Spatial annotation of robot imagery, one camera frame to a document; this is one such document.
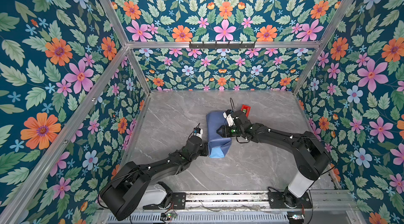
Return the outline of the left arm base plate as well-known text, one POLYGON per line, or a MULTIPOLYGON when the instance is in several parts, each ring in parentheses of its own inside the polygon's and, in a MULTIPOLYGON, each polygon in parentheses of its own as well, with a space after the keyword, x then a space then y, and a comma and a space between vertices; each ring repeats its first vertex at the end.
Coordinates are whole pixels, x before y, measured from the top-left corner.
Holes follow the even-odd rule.
POLYGON ((183 210, 183 209, 185 209, 185 205, 186 205, 186 196, 187 196, 187 194, 185 192, 174 192, 174 193, 166 196, 160 204, 146 205, 146 206, 143 206, 142 209, 143 210, 168 210, 168 209, 183 210))

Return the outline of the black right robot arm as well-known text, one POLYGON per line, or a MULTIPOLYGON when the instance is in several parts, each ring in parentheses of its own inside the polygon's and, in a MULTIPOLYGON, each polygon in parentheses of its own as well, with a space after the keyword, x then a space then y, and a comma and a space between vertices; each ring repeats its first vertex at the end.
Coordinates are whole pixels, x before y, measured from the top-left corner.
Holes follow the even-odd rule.
POLYGON ((282 200, 288 208, 302 204, 308 189, 326 171, 331 156, 311 131, 302 134, 288 133, 270 128, 261 123, 252 123, 247 115, 239 111, 224 112, 226 122, 216 127, 222 138, 242 138, 244 143, 273 145, 293 154, 297 173, 283 192, 282 200))

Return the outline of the light blue wrapping paper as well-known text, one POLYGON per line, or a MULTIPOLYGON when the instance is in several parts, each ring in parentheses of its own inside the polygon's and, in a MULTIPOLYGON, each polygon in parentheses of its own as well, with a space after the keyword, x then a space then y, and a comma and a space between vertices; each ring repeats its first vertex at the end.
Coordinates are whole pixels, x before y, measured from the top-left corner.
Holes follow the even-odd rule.
POLYGON ((224 138, 217 133, 222 126, 228 126, 223 114, 224 111, 212 111, 206 116, 210 158, 224 158, 231 147, 231 138, 224 138))

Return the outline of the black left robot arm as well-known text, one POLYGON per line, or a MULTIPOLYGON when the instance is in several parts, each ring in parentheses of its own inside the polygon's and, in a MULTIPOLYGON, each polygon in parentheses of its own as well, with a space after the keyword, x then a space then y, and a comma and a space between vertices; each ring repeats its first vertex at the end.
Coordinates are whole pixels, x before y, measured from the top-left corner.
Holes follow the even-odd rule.
POLYGON ((167 209, 172 205, 173 191, 162 179, 185 171, 192 161, 207 155, 208 144, 191 136, 185 146, 163 160, 144 165, 128 162, 101 190, 101 200, 118 221, 138 207, 167 209))

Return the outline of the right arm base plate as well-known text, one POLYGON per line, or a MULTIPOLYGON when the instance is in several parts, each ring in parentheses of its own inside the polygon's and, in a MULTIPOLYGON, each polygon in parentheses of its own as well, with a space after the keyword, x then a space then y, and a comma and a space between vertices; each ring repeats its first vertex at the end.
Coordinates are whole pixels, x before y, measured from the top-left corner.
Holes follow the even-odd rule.
POLYGON ((308 192, 297 198, 290 192, 269 191, 267 193, 271 209, 311 209, 313 207, 311 197, 308 192))

